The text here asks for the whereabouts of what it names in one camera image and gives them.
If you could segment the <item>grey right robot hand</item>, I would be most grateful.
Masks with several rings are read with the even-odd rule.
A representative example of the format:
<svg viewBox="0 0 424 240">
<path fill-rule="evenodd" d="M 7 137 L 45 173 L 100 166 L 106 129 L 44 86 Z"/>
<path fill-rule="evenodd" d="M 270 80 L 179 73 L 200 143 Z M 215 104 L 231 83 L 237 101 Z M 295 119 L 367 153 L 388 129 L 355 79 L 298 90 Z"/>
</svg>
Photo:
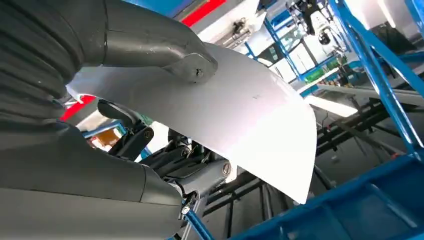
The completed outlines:
<svg viewBox="0 0 424 240">
<path fill-rule="evenodd" d="M 85 66 L 158 67 L 203 78 L 217 62 L 186 25 L 122 0 L 0 3 L 0 237 L 164 240 L 223 162 L 176 182 L 92 148 L 61 121 Z M 192 187 L 203 176 L 204 184 Z"/>
</svg>

